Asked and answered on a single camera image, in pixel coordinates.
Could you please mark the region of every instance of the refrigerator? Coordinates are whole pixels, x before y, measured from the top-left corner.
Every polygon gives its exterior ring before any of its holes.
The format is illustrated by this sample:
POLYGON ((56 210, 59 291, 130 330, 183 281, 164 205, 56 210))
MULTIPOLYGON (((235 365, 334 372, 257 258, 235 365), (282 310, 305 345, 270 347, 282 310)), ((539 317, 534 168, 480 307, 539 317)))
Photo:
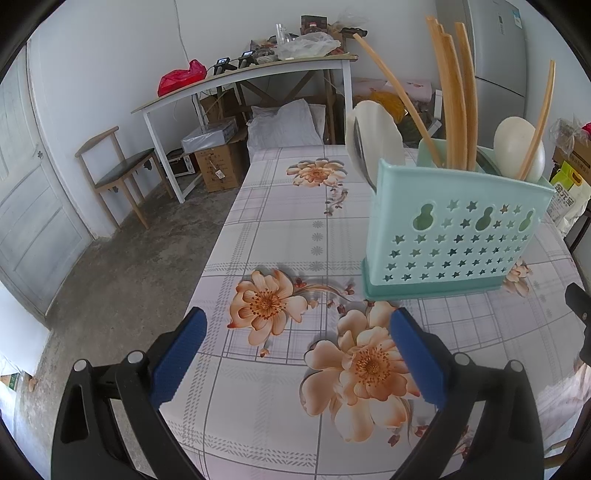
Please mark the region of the refrigerator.
POLYGON ((436 7, 456 49, 454 23, 466 25, 478 93, 478 145, 492 148, 499 124, 525 114, 527 58, 519 9, 505 0, 436 0, 436 7))

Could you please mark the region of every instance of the light blue plastic holder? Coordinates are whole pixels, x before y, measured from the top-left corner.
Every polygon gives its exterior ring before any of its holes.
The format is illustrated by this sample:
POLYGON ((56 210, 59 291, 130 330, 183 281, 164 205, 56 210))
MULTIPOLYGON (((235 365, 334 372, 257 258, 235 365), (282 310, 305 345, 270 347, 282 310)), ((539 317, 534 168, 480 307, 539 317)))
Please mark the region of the light blue plastic holder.
MULTIPOLYGON (((446 158, 445 140, 434 140, 446 158)), ((495 161, 494 151, 479 147, 495 161)), ((363 289, 370 300, 493 290, 534 236, 555 192, 535 183, 436 168, 423 142, 419 166, 380 160, 363 289)))

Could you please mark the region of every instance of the wooden chopstick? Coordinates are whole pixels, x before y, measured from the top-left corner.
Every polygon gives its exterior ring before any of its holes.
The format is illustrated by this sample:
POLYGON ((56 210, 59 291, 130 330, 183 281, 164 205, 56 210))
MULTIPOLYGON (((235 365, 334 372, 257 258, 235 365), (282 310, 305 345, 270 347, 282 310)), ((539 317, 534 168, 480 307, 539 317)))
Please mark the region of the wooden chopstick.
POLYGON ((476 94, 476 76, 472 50, 468 40, 466 26, 456 22, 456 34, 462 57, 462 74, 464 78, 464 97, 466 101, 466 138, 467 138, 467 169, 476 170, 476 147, 478 146, 478 96, 476 94))
MULTIPOLYGON (((431 41, 433 42, 433 48, 435 50, 435 58, 437 60, 437 67, 439 68, 439 79, 441 80, 441 89, 443 91, 443 103, 445 107, 445 123, 446 123, 446 132, 451 130, 451 122, 453 122, 453 118, 451 114, 447 115, 447 107, 452 103, 450 97, 450 86, 449 86, 449 75, 447 72, 448 66, 445 60, 445 53, 443 51, 443 43, 441 42, 441 35, 443 31, 443 27, 439 24, 439 22, 434 17, 427 17, 427 25, 429 27, 429 33, 431 34, 431 41)), ((451 142, 446 143, 447 146, 447 159, 446 159, 446 168, 456 168, 455 166, 455 159, 452 154, 452 144, 451 142)))
POLYGON ((467 139, 466 139, 466 99, 464 97, 464 86, 460 64, 457 59, 456 48, 453 38, 445 34, 443 40, 443 51, 448 65, 449 84, 451 87, 453 130, 451 135, 453 146, 453 158, 456 159, 458 170, 467 169, 467 139))
POLYGON ((530 173, 535 154, 540 146, 542 135, 546 128, 546 122, 548 121, 548 114, 550 113, 550 106, 552 104, 552 96, 554 94, 554 79, 556 76, 556 62, 550 60, 550 71, 548 72, 548 82, 546 83, 546 92, 544 94, 544 101, 542 102, 542 110, 540 111, 540 117, 538 118, 538 124, 535 127, 534 138, 531 139, 530 147, 527 150, 525 159, 521 164, 519 174, 517 175, 518 180, 525 180, 530 173))
POLYGON ((369 46, 369 44, 363 38, 361 38, 357 33, 353 34, 353 37, 355 40, 359 42, 361 47, 367 52, 367 54, 376 63, 379 69, 382 70, 382 73, 390 81, 390 83, 396 90, 396 93, 398 94, 404 106, 406 107, 406 110, 408 111, 408 113, 410 113, 410 116, 413 118, 413 121, 416 124, 419 133, 421 134, 423 140, 425 141, 425 144, 427 145, 429 153, 431 154, 431 158, 433 159, 433 163, 438 167, 442 167, 443 164, 441 163, 441 158, 439 157, 437 147, 435 146, 435 143, 433 142, 431 136, 429 136, 425 124, 421 120, 421 117, 418 115, 417 109, 414 107, 412 101, 410 100, 410 98, 408 98, 408 95, 404 91, 403 86, 400 84, 400 82, 394 76, 394 74, 390 71, 390 69, 386 66, 386 64, 380 58, 380 56, 373 50, 372 47, 369 46))

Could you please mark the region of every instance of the floral tablecloth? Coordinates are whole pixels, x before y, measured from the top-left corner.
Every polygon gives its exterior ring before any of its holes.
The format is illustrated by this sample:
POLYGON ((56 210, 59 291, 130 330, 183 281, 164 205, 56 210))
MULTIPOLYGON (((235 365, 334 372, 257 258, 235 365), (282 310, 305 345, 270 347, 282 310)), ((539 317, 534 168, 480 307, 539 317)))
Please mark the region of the floral tablecloth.
MULTIPOLYGON (((548 389, 572 378, 583 325, 564 302, 580 278, 549 218, 503 289, 372 303, 371 197, 343 146, 252 159, 189 305, 206 312, 206 339, 161 407, 206 478, 389 479, 435 413, 388 333, 395 306, 476 363, 520 360, 544 408, 560 401, 548 389)), ((477 423, 474 412, 449 471, 477 423)))

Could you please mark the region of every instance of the wooden chair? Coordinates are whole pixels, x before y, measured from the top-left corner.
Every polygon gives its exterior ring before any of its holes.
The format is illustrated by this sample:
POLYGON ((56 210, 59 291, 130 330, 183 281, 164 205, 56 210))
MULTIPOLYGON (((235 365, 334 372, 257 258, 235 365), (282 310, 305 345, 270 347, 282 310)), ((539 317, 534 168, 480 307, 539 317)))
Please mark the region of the wooden chair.
POLYGON ((101 192, 103 192, 105 190, 109 190, 109 189, 113 189, 115 192, 117 192, 118 189, 121 189, 123 191, 125 197, 129 200, 131 207, 133 208, 135 214, 138 216, 139 220, 144 224, 144 227, 146 227, 146 229, 148 229, 148 228, 150 228, 148 226, 148 222, 144 218, 144 215, 142 215, 142 212, 139 209, 137 203, 135 203, 135 200, 134 200, 133 196, 131 195, 131 192, 129 191, 129 189, 127 188, 127 185, 125 184, 125 179, 129 179, 129 182, 131 183, 137 196, 139 197, 140 204, 143 203, 144 196, 142 195, 141 191, 139 190, 138 184, 135 181, 134 172, 137 171, 142 166, 144 166, 146 164, 146 162, 153 160, 156 170, 158 170, 160 178, 164 182, 164 187, 166 188, 168 195, 170 195, 170 198, 173 198, 173 191, 170 189, 170 186, 168 185, 168 182, 166 181, 166 176, 164 175, 164 171, 162 170, 162 166, 158 162, 158 157, 156 156, 153 148, 150 148, 149 150, 144 150, 143 152, 140 152, 140 153, 136 153, 135 155, 133 155, 129 158, 125 158, 125 156, 123 155, 123 151, 121 150, 121 146, 119 145, 119 142, 117 141, 117 137, 115 136, 115 132, 118 129, 119 129, 119 127, 113 127, 110 130, 107 130, 106 132, 103 132, 95 137, 92 137, 88 142, 86 142, 84 145, 82 145, 80 147, 80 150, 78 150, 74 156, 81 160, 80 163, 82 164, 82 169, 84 170, 86 178, 88 179, 90 185, 94 188, 95 193, 96 193, 96 197, 97 197, 102 209, 105 211, 107 216, 111 219, 111 221, 113 222, 113 225, 115 225, 115 228, 117 230, 120 230, 119 224, 117 223, 117 220, 115 220, 115 217, 113 216, 113 214, 109 210, 109 207, 107 207, 107 204, 105 203, 103 197, 100 195, 101 192), (82 157, 82 154, 89 151, 91 148, 97 146, 100 142, 102 142, 107 137, 110 137, 111 141, 113 142, 113 146, 115 147, 115 151, 117 152, 117 156, 119 157, 119 164, 116 167, 114 167, 109 173, 107 173, 105 176, 103 176, 98 182, 95 182, 92 179, 92 176, 90 175, 90 171, 88 170, 88 166, 86 165, 86 162, 85 162, 84 158, 82 157))

